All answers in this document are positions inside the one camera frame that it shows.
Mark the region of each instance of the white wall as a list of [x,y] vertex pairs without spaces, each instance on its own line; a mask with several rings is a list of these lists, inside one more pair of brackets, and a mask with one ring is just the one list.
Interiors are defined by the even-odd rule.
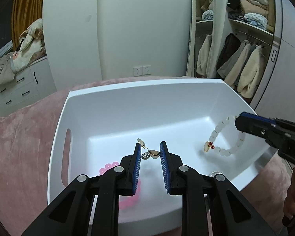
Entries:
[[101,80],[97,0],[43,0],[43,25],[57,90]]
[[98,0],[98,48],[103,79],[186,75],[191,0]]

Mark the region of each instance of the orange curtain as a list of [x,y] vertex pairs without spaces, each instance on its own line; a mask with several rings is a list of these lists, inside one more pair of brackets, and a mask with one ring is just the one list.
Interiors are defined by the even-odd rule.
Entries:
[[19,46],[20,35],[39,18],[43,18],[43,0],[13,0],[11,26],[14,51]]

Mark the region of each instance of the clothing rail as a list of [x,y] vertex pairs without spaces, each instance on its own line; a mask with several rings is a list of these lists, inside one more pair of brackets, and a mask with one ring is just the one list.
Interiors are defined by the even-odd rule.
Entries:
[[248,33],[245,33],[245,32],[239,31],[239,30],[236,30],[236,31],[237,31],[237,32],[240,32],[240,33],[242,33],[242,34],[249,35],[249,36],[252,37],[252,38],[255,38],[255,39],[257,39],[257,40],[259,40],[259,41],[261,41],[261,42],[263,42],[263,43],[265,43],[265,44],[267,44],[267,45],[269,45],[269,46],[272,46],[271,44],[268,44],[267,42],[265,42],[265,41],[263,41],[263,40],[261,40],[261,39],[259,39],[259,38],[257,38],[257,37],[254,37],[254,36],[251,35],[251,34],[248,34]]

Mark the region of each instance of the human hand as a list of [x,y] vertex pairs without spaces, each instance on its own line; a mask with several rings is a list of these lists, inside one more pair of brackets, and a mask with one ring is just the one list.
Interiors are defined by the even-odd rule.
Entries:
[[287,196],[284,201],[283,212],[288,219],[292,219],[295,215],[295,167],[293,169],[292,182],[287,190]]

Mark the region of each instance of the white plastic basket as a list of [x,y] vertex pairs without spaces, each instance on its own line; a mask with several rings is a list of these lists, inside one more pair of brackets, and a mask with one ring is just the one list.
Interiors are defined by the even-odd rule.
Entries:
[[[97,176],[105,164],[120,162],[133,153],[140,138],[155,150],[166,141],[169,152],[180,155],[184,164],[204,175],[222,172],[241,190],[271,158],[271,147],[264,139],[248,134],[240,150],[229,157],[205,153],[203,146],[220,120],[243,111],[254,113],[218,79],[139,81],[70,92],[51,152],[48,204],[65,188],[61,167],[67,129],[72,134],[69,183],[80,174]],[[235,126],[228,125],[214,144],[230,148],[237,137]],[[259,164],[264,152],[270,155]],[[120,210],[120,236],[155,235],[180,226],[182,197],[166,193],[160,160],[143,160],[139,178],[139,200],[133,207]]]

